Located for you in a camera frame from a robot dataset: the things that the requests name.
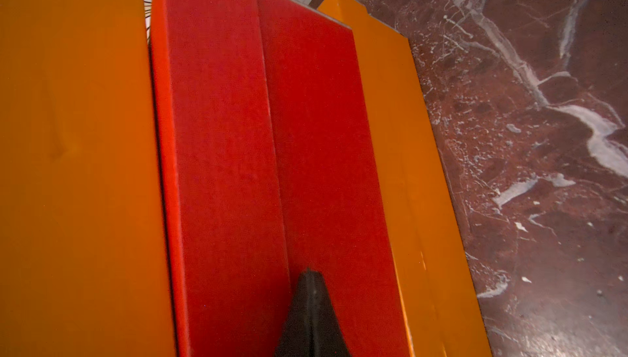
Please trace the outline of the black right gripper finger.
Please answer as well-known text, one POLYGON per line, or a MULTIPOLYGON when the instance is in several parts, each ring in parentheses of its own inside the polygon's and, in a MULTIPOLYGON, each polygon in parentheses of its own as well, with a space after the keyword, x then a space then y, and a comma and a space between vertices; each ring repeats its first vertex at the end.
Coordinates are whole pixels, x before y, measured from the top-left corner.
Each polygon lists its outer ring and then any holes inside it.
POLYGON ((321 273, 299 275, 276 356, 349 356, 321 273))

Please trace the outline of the red shoebox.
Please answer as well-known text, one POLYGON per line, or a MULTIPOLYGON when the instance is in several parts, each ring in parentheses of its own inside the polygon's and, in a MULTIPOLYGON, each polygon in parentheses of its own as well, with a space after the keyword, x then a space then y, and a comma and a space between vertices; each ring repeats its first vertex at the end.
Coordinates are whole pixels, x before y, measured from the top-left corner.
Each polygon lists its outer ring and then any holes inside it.
POLYGON ((351 28, 294 0, 152 0, 182 356, 273 356, 322 274, 349 356, 410 348, 351 28))

